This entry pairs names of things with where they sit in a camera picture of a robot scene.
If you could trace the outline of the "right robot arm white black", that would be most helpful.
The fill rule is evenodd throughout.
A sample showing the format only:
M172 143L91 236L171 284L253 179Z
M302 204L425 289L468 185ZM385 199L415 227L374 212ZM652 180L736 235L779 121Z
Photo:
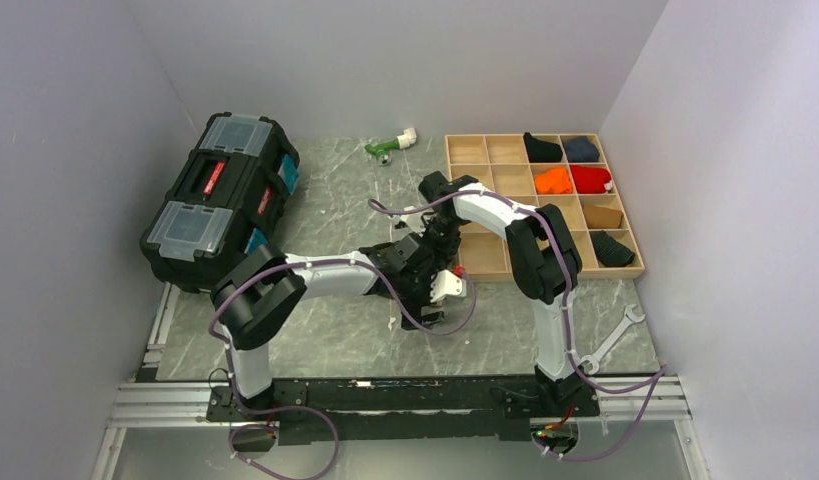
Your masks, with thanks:
M422 237L446 265L454 264L460 229L468 223L505 242L513 279L534 315L540 409L552 416L597 416L595 389L583 380L574 352L573 300L583 261L560 209L524 205L474 177L450 181L439 171L425 176L418 190L435 213Z

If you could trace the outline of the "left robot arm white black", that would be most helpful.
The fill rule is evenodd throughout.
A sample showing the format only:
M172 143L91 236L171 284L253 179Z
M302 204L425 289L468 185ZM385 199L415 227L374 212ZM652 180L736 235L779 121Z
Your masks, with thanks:
M263 245L211 293L211 335L225 344L236 385L233 407L249 420L272 406L269 343L302 301L326 296L391 297L405 330L441 322L436 306L463 297L463 270L451 257L410 241L387 242L334 256L299 256Z

